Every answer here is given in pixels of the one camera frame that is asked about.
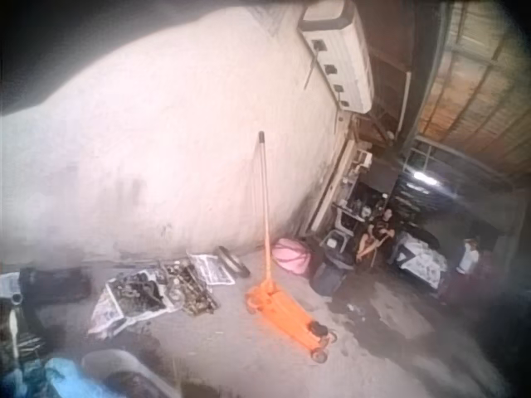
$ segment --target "person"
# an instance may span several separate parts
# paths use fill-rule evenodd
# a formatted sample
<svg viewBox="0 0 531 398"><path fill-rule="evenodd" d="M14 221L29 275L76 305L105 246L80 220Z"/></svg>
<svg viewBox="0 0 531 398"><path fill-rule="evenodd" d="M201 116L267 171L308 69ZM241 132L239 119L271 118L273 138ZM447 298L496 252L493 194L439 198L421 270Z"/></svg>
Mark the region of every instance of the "person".
<svg viewBox="0 0 531 398"><path fill-rule="evenodd" d="M443 285L439 293L443 303L463 298L463 293L469 285L470 276L480 259L480 252L478 251L479 238L465 239L464 243L465 253L446 286Z"/></svg>
<svg viewBox="0 0 531 398"><path fill-rule="evenodd" d="M356 253L357 262L380 247L385 240L395 236L392 221L392 210L387 208L381 216L370 222L367 232L362 235L362 239L359 241L358 252Z"/></svg>

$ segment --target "jack wheel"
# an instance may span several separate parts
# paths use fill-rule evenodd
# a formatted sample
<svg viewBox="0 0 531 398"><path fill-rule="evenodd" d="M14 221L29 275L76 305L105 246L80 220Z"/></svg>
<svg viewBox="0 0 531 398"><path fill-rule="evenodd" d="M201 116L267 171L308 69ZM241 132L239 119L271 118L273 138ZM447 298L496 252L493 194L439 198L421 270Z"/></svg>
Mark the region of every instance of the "jack wheel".
<svg viewBox="0 0 531 398"><path fill-rule="evenodd" d="M329 356L326 355L326 352L324 352L323 348L315 348L310 353L312 359L316 361L317 363L325 363L327 359L329 359Z"/></svg>
<svg viewBox="0 0 531 398"><path fill-rule="evenodd" d="M246 300L246 309L248 313L254 315L258 309L258 305L255 300L253 300L252 298L248 298Z"/></svg>
<svg viewBox="0 0 531 398"><path fill-rule="evenodd" d="M338 335L335 334L335 332L332 332L331 330L329 330L329 343L334 344L337 341L338 341Z"/></svg>

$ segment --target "wooden ceiling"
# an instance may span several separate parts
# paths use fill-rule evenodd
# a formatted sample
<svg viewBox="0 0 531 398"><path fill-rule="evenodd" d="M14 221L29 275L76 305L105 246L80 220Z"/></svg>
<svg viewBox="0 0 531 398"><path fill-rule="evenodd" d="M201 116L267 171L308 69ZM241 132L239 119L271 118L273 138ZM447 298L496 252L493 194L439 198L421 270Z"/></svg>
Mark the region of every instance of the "wooden ceiling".
<svg viewBox="0 0 531 398"><path fill-rule="evenodd" d="M419 133L510 179L531 172L531 62L493 2L455 3Z"/></svg>

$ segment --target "white wall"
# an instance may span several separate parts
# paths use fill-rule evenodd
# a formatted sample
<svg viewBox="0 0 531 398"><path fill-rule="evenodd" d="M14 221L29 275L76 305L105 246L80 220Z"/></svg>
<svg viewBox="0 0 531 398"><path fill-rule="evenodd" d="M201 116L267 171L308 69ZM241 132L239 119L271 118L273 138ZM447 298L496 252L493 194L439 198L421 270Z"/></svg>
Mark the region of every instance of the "white wall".
<svg viewBox="0 0 531 398"><path fill-rule="evenodd" d="M277 7L274 36L245 7L217 11L129 43L3 117L2 260L254 245L259 130L272 225L289 225L333 156L335 108L320 73L303 91L302 9Z"/></svg>

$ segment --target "white cloth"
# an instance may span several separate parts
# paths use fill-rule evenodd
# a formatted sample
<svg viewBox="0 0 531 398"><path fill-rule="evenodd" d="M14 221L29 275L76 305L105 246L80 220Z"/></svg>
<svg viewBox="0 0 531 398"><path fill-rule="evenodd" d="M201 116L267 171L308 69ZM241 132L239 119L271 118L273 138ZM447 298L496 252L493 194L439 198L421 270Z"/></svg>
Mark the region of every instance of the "white cloth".
<svg viewBox="0 0 531 398"><path fill-rule="evenodd" d="M476 249L472 250L468 243L465 244L465 253L463 258L457 267L457 272L460 274L468 275L472 274L475 265L480 259L480 252Z"/></svg>

